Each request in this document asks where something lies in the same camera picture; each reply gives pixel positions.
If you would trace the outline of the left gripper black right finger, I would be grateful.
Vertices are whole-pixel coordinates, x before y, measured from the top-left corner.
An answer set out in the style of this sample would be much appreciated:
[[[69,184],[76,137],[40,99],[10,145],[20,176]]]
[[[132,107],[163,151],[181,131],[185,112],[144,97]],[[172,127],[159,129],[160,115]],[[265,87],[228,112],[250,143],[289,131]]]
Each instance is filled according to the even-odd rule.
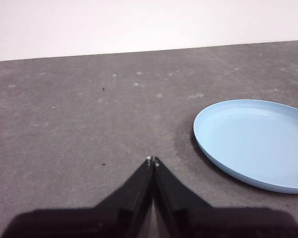
[[[160,160],[153,159],[153,195],[161,238],[193,238],[188,212],[212,206],[186,187]]]

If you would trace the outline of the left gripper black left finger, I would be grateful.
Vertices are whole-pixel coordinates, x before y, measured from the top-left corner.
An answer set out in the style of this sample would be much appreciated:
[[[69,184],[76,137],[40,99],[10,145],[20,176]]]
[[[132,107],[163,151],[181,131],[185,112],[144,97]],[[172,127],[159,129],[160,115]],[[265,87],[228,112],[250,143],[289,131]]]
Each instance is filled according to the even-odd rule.
[[[96,205],[97,238],[149,236],[153,157],[147,157],[121,187]]]

